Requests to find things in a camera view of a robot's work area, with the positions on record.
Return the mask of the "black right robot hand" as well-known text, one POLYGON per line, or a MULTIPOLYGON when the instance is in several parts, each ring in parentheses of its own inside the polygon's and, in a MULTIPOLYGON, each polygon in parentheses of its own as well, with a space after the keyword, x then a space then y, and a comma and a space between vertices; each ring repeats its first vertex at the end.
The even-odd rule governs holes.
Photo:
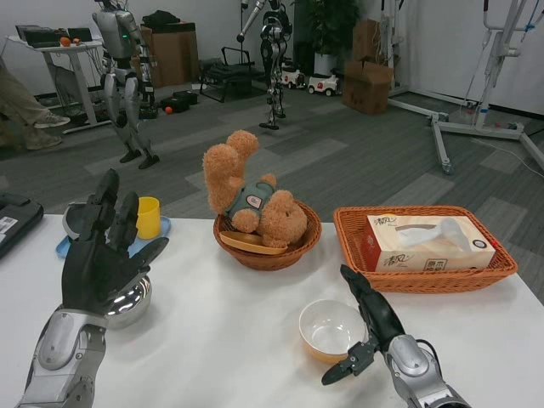
POLYGON ((391 341, 405 334, 398 315, 387 299, 371 287, 371 283, 348 265, 340 268, 342 277, 347 281, 352 294, 359 305, 360 315, 368 329, 366 342, 357 342, 348 350, 348 357, 331 367, 321 378, 326 386, 336 383, 353 374, 358 376, 374 361, 375 353, 385 353, 391 341))

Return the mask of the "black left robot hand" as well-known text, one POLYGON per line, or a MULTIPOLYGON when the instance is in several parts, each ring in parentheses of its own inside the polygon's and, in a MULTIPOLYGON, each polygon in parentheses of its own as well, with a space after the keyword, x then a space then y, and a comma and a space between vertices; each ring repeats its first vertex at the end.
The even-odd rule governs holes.
POLYGON ((61 276, 60 310, 77 310, 89 315, 107 315, 120 294, 134 288, 150 272, 150 263, 166 248, 161 237, 133 256, 139 197, 128 193, 116 210, 120 177, 108 170, 78 216, 78 237, 71 243, 61 276))

